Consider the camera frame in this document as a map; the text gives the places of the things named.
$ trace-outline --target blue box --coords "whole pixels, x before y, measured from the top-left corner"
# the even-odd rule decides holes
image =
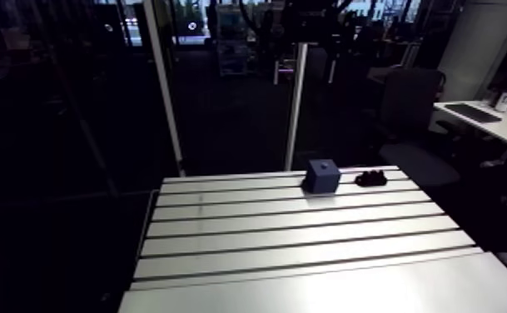
[[[340,171],[333,160],[311,160],[303,187],[310,193],[335,193],[339,180]]]

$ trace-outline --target keyboard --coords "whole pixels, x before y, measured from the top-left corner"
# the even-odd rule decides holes
[[[502,119],[464,103],[448,104],[445,108],[481,123],[499,122]]]

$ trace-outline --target desk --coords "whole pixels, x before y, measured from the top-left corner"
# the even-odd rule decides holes
[[[507,312],[507,270],[404,172],[340,171],[318,196],[302,171],[166,179],[120,312]]]
[[[445,107],[448,104],[455,104],[455,103],[465,103],[465,104],[468,104],[472,107],[476,107],[477,109],[480,109],[482,111],[488,112],[492,115],[502,118],[502,121],[492,122],[492,123],[481,123],[481,122],[477,122],[471,118],[468,118],[464,115],[461,115],[457,112],[453,112],[450,109]],[[437,102],[434,104],[434,107],[442,112],[446,112],[446,113],[450,114],[452,117],[456,117],[457,119],[461,120],[462,122],[465,122],[473,127],[476,127],[478,129],[480,129],[481,131],[487,132],[490,135],[497,137],[504,142],[507,142],[507,112],[500,113],[500,112],[497,112],[494,109],[491,109],[488,107],[481,107],[480,102],[478,102],[478,101]]]

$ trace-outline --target white pole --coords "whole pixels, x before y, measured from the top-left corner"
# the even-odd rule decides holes
[[[156,14],[152,0],[144,0],[144,12],[147,15],[148,31],[150,33],[150,41],[152,51],[154,53],[154,62],[158,71],[158,79],[160,80],[160,90],[162,92],[162,100],[166,109],[167,125],[170,128],[171,144],[173,145],[173,153],[176,156],[177,170],[179,176],[185,176],[185,170],[181,168],[181,147],[179,146],[179,136],[177,135],[176,119],[173,116],[173,107],[171,105],[170,88],[167,84],[166,68],[164,67],[164,57],[162,56],[162,44],[160,43],[160,34],[156,25]]]
[[[301,92],[304,87],[304,73],[306,71],[307,42],[298,43],[298,56],[296,60],[296,82],[292,98],[290,125],[288,127],[288,144],[286,146],[285,171],[291,171],[294,158],[294,145],[296,144],[296,131],[298,129],[298,116],[300,115]]]

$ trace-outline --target black office chair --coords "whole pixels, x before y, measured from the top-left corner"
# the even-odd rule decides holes
[[[436,70],[403,69],[385,78],[385,91],[375,130],[381,138],[378,154],[397,165],[421,187],[457,182],[459,173],[445,161],[454,135],[428,132],[436,93],[445,80]]]

